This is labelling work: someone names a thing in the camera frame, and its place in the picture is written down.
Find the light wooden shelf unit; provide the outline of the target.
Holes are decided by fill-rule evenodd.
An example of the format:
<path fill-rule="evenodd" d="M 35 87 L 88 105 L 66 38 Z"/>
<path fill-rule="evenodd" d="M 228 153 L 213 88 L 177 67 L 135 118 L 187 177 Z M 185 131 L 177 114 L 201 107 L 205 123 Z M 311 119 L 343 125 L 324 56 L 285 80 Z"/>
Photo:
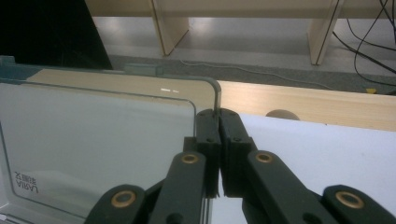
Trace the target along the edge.
<path fill-rule="evenodd" d="M 310 60 L 323 62 L 340 19 L 393 19 L 396 0 L 84 0 L 94 17 L 150 17 L 162 55 L 189 30 L 190 18 L 309 19 Z"/>

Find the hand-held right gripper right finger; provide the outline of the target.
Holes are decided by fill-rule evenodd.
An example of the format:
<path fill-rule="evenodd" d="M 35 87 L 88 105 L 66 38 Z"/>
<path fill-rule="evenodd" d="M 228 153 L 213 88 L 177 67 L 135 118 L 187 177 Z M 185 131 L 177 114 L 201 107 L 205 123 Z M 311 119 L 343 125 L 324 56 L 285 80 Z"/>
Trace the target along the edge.
<path fill-rule="evenodd" d="M 253 150 L 252 138 L 248 136 L 240 116 L 229 109 L 219 114 L 221 139 L 220 171 L 224 194 L 231 198 L 242 198 L 248 178 L 245 165 L 248 154 Z"/>

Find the black curtain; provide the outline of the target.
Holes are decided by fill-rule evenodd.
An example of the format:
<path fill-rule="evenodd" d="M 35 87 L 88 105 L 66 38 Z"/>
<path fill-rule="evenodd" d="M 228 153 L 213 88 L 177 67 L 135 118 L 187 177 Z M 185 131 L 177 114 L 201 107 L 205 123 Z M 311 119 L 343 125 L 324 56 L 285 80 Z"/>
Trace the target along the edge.
<path fill-rule="evenodd" d="M 85 0 L 0 0 L 0 56 L 37 65 L 112 67 Z"/>

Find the grey transparent compartment box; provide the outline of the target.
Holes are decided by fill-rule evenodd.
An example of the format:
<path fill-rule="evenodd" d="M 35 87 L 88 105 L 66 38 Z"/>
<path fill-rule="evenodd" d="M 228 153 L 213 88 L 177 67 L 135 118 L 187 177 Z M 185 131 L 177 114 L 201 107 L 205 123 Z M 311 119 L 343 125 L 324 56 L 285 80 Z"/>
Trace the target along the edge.
<path fill-rule="evenodd" d="M 219 83 L 17 64 L 0 56 L 0 224 L 82 224 L 109 189 L 164 178 Z"/>

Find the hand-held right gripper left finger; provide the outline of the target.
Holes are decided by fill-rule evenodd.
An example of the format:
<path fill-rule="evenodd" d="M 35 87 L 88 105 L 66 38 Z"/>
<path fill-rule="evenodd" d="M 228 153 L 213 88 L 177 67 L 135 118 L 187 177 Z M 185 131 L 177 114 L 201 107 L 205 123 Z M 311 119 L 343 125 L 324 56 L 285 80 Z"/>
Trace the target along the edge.
<path fill-rule="evenodd" d="M 195 136 L 184 138 L 184 152 L 198 152 L 205 156 L 205 196 L 219 194 L 219 157 L 221 141 L 219 120 L 212 109 L 199 112 L 195 117 Z"/>

